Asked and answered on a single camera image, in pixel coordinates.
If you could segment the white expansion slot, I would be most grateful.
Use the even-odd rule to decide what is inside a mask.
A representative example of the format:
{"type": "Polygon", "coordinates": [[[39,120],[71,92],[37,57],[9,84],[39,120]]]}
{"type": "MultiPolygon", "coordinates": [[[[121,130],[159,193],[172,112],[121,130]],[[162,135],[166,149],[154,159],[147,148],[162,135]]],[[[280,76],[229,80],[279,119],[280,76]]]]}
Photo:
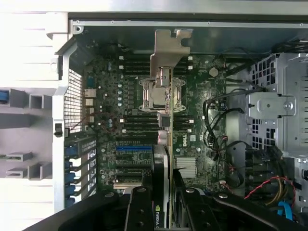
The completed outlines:
{"type": "Polygon", "coordinates": [[[113,184],[114,190],[125,190],[129,187],[139,187],[141,186],[141,182],[115,182],[113,184]]]}

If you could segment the silver finned chipset heatsink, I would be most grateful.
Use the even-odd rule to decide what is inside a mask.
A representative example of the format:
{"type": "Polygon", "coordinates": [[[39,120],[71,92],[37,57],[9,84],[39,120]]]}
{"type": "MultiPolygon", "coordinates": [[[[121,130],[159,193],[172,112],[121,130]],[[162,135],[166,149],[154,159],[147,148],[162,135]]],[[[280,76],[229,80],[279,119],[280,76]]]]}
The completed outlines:
{"type": "Polygon", "coordinates": [[[176,169],[179,170],[183,178],[196,178],[197,167],[195,157],[177,157],[176,169]]]}

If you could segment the blue expansion slot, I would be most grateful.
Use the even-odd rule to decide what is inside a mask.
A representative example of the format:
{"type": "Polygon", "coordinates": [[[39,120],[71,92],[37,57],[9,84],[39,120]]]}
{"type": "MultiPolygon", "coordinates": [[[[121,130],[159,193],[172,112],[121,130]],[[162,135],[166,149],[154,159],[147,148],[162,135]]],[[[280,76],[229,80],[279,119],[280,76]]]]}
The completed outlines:
{"type": "Polygon", "coordinates": [[[117,146],[116,151],[118,152],[138,152],[138,151],[151,151],[152,146],[117,146]]]}

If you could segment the green Dell motherboard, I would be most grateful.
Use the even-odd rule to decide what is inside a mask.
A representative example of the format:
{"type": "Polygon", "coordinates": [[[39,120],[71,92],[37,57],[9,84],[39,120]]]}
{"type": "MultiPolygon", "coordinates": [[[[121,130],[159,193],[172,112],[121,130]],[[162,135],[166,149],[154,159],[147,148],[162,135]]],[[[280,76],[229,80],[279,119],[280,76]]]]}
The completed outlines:
{"type": "MultiPolygon", "coordinates": [[[[207,56],[183,58],[174,69],[174,77],[186,84],[182,88],[184,111],[174,113],[173,155],[195,157],[196,178],[183,178],[189,186],[206,191],[221,188],[225,178],[224,153],[216,153],[226,139],[225,119],[214,120],[227,109],[224,100],[211,103],[208,116],[215,137],[209,136],[204,124],[203,104],[225,92],[224,75],[208,74],[209,67],[221,67],[221,60],[207,56]]],[[[114,190],[115,182],[141,182],[142,171],[150,167],[151,151],[118,152],[117,146],[152,146],[159,131],[157,112],[139,110],[143,90],[139,81],[149,78],[147,55],[108,55],[95,57],[86,67],[85,88],[96,89],[94,123],[87,124],[98,142],[98,188],[114,190]]]]}

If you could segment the silver CPU chip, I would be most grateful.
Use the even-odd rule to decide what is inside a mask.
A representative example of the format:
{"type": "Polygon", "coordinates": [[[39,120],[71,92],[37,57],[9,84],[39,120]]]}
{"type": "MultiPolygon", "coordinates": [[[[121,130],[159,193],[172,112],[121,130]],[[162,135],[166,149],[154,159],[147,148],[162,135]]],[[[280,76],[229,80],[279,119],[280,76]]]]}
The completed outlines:
{"type": "Polygon", "coordinates": [[[152,88],[150,98],[153,100],[154,105],[166,105],[166,89],[152,88]]]}

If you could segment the metal CPU socket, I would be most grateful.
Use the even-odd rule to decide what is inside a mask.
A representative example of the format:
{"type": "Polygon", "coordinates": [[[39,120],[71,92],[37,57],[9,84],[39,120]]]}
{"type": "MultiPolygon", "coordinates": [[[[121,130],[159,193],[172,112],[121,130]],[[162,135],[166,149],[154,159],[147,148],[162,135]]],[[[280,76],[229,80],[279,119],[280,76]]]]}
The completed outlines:
{"type": "Polygon", "coordinates": [[[173,91],[169,93],[166,89],[166,105],[154,105],[153,100],[150,98],[151,89],[156,87],[156,82],[154,79],[146,78],[139,81],[139,84],[142,86],[143,96],[142,96],[142,105],[139,106],[139,110],[144,112],[157,112],[163,111],[167,109],[168,102],[171,100],[171,96],[173,97],[173,112],[181,112],[186,109],[186,107],[182,104],[182,88],[186,84],[186,82],[179,78],[173,79],[173,91]]]}

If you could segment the grey metal disk bay cage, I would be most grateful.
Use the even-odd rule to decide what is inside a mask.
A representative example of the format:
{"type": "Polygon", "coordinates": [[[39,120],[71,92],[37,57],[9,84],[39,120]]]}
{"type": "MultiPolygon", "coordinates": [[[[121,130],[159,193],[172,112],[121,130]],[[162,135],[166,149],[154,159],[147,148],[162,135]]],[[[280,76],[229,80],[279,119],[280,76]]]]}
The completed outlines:
{"type": "Polygon", "coordinates": [[[248,115],[275,129],[264,144],[290,156],[308,156],[308,53],[278,53],[252,66],[246,77],[264,92],[247,96],[248,115]]]}

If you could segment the black and grey PC case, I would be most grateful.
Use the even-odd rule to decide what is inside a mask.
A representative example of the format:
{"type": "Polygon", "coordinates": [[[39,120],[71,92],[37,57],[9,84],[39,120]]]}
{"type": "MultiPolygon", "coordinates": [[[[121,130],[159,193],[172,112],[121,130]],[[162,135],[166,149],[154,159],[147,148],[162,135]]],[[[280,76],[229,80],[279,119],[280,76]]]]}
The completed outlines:
{"type": "MultiPolygon", "coordinates": [[[[262,120],[248,115],[247,96],[264,92],[265,89],[246,77],[254,64],[272,54],[308,53],[308,21],[277,21],[267,16],[70,13],[67,40],[57,50],[61,58],[61,78],[52,98],[53,133],[56,123],[62,123],[63,129],[62,137],[53,135],[55,212],[101,191],[123,195],[133,188],[126,188],[121,193],[98,188],[98,142],[85,123],[88,116],[84,103],[84,71],[97,56],[147,55],[150,64],[155,32],[159,29],[170,30],[173,37],[178,30],[191,31],[191,37],[181,41],[182,46],[190,48],[190,54],[180,61],[190,56],[207,56],[212,61],[223,62],[221,67],[215,67],[219,74],[214,78],[224,75],[225,92],[205,101],[203,108],[206,130],[209,136],[215,137],[208,111],[216,100],[226,103],[227,109],[214,120],[217,124],[222,118],[225,119],[226,139],[216,153],[225,154],[223,165],[226,175],[219,181],[221,188],[217,191],[206,191],[184,182],[185,185],[199,190],[201,194],[226,192],[239,196],[290,221],[290,231],[308,231],[308,156],[296,158],[276,144],[264,144],[265,137],[276,130],[266,128],[262,120]],[[69,168],[70,158],[64,157],[64,148],[72,145],[79,146],[81,159],[81,165],[74,171],[69,168]],[[64,175],[69,172],[75,173],[76,179],[80,180],[78,184],[65,184],[64,175]],[[66,185],[75,185],[80,194],[65,196],[66,185]]],[[[150,69],[148,77],[155,80],[150,69]]],[[[152,174],[153,162],[151,150],[150,167],[145,170],[150,170],[152,174]]],[[[152,176],[152,211],[153,185],[152,176]]],[[[173,179],[172,189],[171,227],[166,230],[154,226],[154,231],[190,231],[180,224],[181,218],[176,217],[177,197],[173,179]]]]}

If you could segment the grey plastic parts rack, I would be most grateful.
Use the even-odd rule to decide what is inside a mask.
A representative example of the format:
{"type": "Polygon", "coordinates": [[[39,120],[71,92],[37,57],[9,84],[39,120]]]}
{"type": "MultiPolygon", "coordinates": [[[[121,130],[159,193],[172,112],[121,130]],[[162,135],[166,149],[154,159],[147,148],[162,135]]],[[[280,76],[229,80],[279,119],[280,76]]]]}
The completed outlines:
{"type": "Polygon", "coordinates": [[[52,96],[55,89],[6,88],[0,104],[0,178],[52,178],[52,96]]]}

